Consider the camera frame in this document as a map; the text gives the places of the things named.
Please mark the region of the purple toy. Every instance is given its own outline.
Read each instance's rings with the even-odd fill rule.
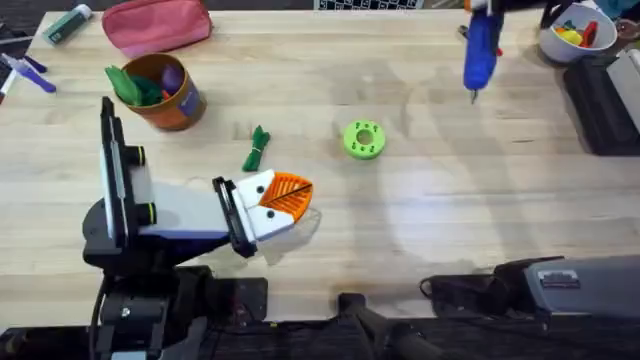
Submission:
[[[177,93],[184,82],[184,74],[181,69],[167,65],[162,72],[162,89],[166,90],[169,95]]]

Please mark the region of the purple marker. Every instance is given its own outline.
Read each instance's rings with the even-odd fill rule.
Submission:
[[[7,54],[2,54],[2,59],[9,65],[13,70],[15,70],[18,74],[26,77],[27,79],[33,81],[37,85],[39,85],[42,90],[48,93],[56,92],[56,86],[47,80],[43,79],[38,73],[31,68],[24,60],[20,61],[12,58]]]
[[[182,70],[175,66],[167,65],[162,72],[162,88],[167,90],[169,95],[173,96],[180,90],[184,82],[184,74]]]

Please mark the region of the black cable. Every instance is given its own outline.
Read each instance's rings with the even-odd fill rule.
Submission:
[[[100,288],[98,289],[98,295],[96,296],[96,302],[93,304],[93,312],[91,313],[91,323],[89,325],[89,359],[96,359],[96,329],[98,327],[98,316],[100,315],[100,308],[102,305],[102,299],[107,292],[107,286],[111,283],[111,277],[104,275]]]

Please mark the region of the green marker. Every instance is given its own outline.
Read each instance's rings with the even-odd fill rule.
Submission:
[[[380,155],[386,137],[380,125],[371,120],[360,119],[347,126],[342,142],[349,155],[356,159],[368,160]]]
[[[91,9],[85,4],[80,4],[49,26],[42,37],[49,44],[58,45],[86,23],[90,17]]]

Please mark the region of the checkerboard pattern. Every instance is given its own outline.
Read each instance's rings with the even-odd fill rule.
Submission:
[[[315,0],[318,10],[407,10],[423,4],[424,0]]]

